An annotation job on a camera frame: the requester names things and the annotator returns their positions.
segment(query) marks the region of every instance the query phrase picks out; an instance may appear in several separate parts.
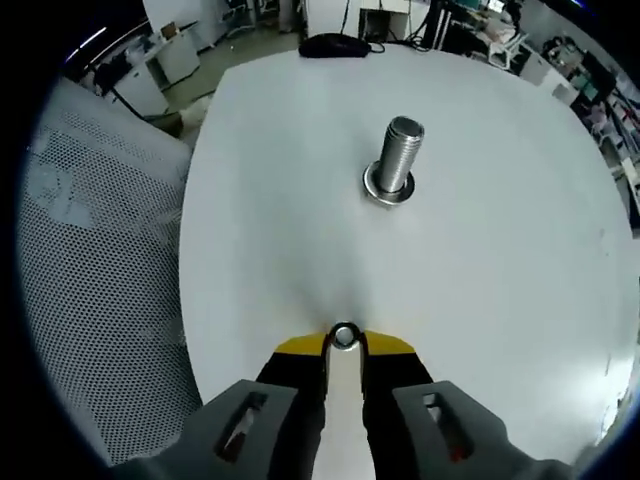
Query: perforated metal panel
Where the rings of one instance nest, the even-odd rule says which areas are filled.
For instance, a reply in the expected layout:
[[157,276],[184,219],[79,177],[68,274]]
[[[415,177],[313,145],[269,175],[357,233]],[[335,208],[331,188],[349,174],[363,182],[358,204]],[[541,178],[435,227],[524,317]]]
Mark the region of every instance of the perforated metal panel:
[[162,448],[201,405],[178,290],[190,156],[67,80],[28,149],[18,211],[27,319],[64,403],[114,463]]

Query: bolt thread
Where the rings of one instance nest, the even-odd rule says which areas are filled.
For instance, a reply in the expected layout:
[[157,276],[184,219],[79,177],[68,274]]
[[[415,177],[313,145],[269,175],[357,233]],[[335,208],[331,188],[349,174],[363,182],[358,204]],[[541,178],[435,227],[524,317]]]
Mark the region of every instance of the bolt thread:
[[424,127],[418,122],[407,117],[391,120],[376,172],[376,182],[381,190],[394,193],[403,187],[423,138]]

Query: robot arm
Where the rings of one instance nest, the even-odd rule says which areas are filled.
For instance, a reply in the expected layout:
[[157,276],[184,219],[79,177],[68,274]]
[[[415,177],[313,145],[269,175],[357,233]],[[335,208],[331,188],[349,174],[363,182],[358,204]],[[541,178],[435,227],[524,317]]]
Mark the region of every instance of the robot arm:
[[[450,382],[433,382],[413,348],[355,325],[363,422],[378,480],[565,479],[509,443],[504,423]],[[255,382],[241,380],[185,423],[158,455],[114,467],[117,478],[310,480],[324,428],[329,334],[280,345]]]

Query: white cabinet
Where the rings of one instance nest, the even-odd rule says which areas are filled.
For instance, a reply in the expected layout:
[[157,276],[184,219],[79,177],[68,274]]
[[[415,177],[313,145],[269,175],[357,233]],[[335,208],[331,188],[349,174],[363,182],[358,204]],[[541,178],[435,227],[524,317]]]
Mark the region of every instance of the white cabinet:
[[[169,103],[145,62],[132,68],[116,83],[114,89],[143,117],[162,115],[169,108]],[[105,95],[105,99],[111,104],[126,108],[111,92]]]
[[196,52],[213,47],[215,40],[220,37],[220,35],[216,36],[214,40],[214,32],[207,28],[206,22],[202,20],[186,28],[183,32],[186,32],[191,38],[191,43],[193,43]]
[[[338,33],[344,18],[346,0],[306,0],[310,37],[320,33]],[[358,36],[358,22],[360,21],[360,2],[352,1],[349,6],[347,21],[344,26],[346,35]]]
[[573,103],[579,94],[569,80],[536,52],[531,52],[520,78],[549,92],[567,105]]
[[200,66],[200,59],[190,35],[180,32],[167,41],[155,56],[169,85],[191,75]]

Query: white table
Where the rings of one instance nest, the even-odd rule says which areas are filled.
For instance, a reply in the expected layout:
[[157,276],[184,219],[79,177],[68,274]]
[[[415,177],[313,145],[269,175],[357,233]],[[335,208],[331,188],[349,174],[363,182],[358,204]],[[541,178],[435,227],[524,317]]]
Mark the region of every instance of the white table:
[[[396,115],[426,137],[416,192],[387,211],[364,197],[362,173]],[[572,461],[629,379],[631,242],[589,133],[518,77],[393,45],[362,60],[263,58],[225,73],[187,182],[195,379],[208,401],[255,378],[284,339],[354,320],[409,341],[516,446]],[[360,400],[355,388],[341,405]],[[340,433],[358,441],[332,446],[365,462],[353,425]],[[335,470],[318,478],[349,476]]]

